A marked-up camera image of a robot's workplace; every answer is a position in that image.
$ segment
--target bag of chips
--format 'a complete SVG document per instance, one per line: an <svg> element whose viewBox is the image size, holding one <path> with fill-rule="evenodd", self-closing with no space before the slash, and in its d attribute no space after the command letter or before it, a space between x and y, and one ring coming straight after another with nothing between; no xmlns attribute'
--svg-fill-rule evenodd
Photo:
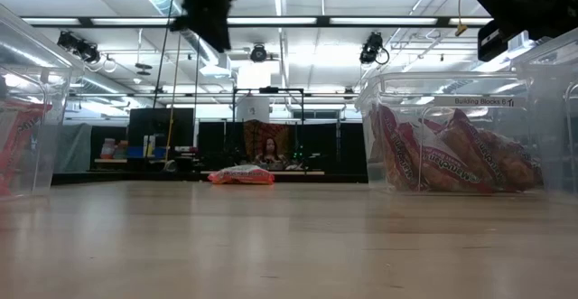
<svg viewBox="0 0 578 299"><path fill-rule="evenodd" d="M412 162L417 167L421 164L421 174L433 191L492 192L427 126L402 123L398 130Z"/></svg>
<svg viewBox="0 0 578 299"><path fill-rule="evenodd" d="M385 106L379 107L379 117L383 131L384 161L387 181L398 191L428 191L424 182L419 181L416 166L412 163L406 145L397 131L394 112Z"/></svg>
<svg viewBox="0 0 578 299"><path fill-rule="evenodd" d="M504 174L488 144L463 111L455 109L452 119L438 136L485 183L505 184Z"/></svg>
<svg viewBox="0 0 578 299"><path fill-rule="evenodd" d="M209 174L209 180L214 184L246 183L270 185L275 181L275 176L253 164L243 164L211 173Z"/></svg>
<svg viewBox="0 0 578 299"><path fill-rule="evenodd" d="M523 145L483 129L480 130L480 139L489 146L508 185L524 191L542 183L540 165Z"/></svg>
<svg viewBox="0 0 578 299"><path fill-rule="evenodd" d="M0 195L10 195L23 149L31 143L33 129L52 105L26 103L18 100L0 101Z"/></svg>

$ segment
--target spotlight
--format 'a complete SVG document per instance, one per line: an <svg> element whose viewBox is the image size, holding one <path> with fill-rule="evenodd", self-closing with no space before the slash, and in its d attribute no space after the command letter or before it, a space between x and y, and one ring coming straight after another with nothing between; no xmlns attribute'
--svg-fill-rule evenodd
<svg viewBox="0 0 578 299"><path fill-rule="evenodd" d="M255 63L264 62L267 59L267 51L265 50L265 45L257 44L251 52L251 60Z"/></svg>
<svg viewBox="0 0 578 299"><path fill-rule="evenodd" d="M353 88L352 88L352 87L345 87L345 91L343 91L343 93L353 94L353 93L355 93L355 92L353 92ZM352 100L353 97L343 97L343 99L345 99L345 100Z"/></svg>
<svg viewBox="0 0 578 299"><path fill-rule="evenodd" d="M74 51L78 42L79 40L72 36L72 33L61 32L56 44L66 51Z"/></svg>
<svg viewBox="0 0 578 299"><path fill-rule="evenodd" d="M97 45L89 45L85 41L80 41L74 53L86 63L96 64L100 61L100 52L98 52L97 47Z"/></svg>
<svg viewBox="0 0 578 299"><path fill-rule="evenodd" d="M368 37L366 43L363 44L361 54L359 56L359 61L361 64L371 64L373 62L377 64L386 64L389 62L389 52L383 47L383 38L381 38L381 33L373 32ZM381 52L387 55L387 60L384 62L378 61L378 56Z"/></svg>
<svg viewBox="0 0 578 299"><path fill-rule="evenodd" d="M100 61L100 52L96 44L89 44L70 32L61 32L56 44L64 50L79 56L87 63L95 64Z"/></svg>

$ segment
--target metal frame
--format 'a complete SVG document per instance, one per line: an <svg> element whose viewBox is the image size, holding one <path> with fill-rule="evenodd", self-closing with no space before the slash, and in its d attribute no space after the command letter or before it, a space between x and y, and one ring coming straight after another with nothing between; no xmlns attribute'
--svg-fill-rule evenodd
<svg viewBox="0 0 578 299"><path fill-rule="evenodd" d="M279 19L279 18L315 18L314 23L230 23L229 28L364 28L364 27L375 27L375 28L455 28L457 24L450 24L451 19L455 19L457 16L439 16L439 15L386 15L386 16L372 16L372 15L284 15L284 16L274 16L274 15L263 15L263 16L231 16L230 19L254 19L263 20L267 19ZM389 19L391 23L332 23L331 19L340 18L351 18L351 19ZM114 19L118 21L122 20L152 20L158 21L159 19L166 19L166 17L118 17L118 16L23 16L23 20L45 20L49 22L54 20L53 23L31 23L33 27L36 28L66 28L66 29L139 29L139 28L166 28L167 23L120 23L120 24L94 24L95 19ZM76 19L78 24L70 23L59 23L58 19ZM404 19L419 20L419 19L436 19L435 23L403 23ZM488 17L462 17L463 21L468 19L491 19ZM470 28L481 28L486 23L468 23Z"/></svg>

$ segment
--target plastic storage container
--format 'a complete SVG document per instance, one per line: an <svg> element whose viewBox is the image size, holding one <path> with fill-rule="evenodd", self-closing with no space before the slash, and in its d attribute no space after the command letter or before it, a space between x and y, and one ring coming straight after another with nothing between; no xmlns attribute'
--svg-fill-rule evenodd
<svg viewBox="0 0 578 299"><path fill-rule="evenodd" d="M392 192L542 189L527 84L515 73L384 74L356 106L368 178Z"/></svg>
<svg viewBox="0 0 578 299"><path fill-rule="evenodd" d="M47 194L82 63L0 5L0 200Z"/></svg>
<svg viewBox="0 0 578 299"><path fill-rule="evenodd" d="M578 29L516 58L512 69L528 85L534 138L545 188L577 193Z"/></svg>

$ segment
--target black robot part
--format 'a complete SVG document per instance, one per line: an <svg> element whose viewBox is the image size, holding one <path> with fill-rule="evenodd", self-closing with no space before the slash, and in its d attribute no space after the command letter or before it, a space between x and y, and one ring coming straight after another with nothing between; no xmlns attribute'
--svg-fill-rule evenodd
<svg viewBox="0 0 578 299"><path fill-rule="evenodd" d="M528 31L530 39L555 38L578 27L578 0L478 0L494 19L478 33L478 58L490 61L508 41Z"/></svg>
<svg viewBox="0 0 578 299"><path fill-rule="evenodd" d="M230 50L227 17L233 0L184 0L186 15L176 18L172 31L190 29L216 51Z"/></svg>

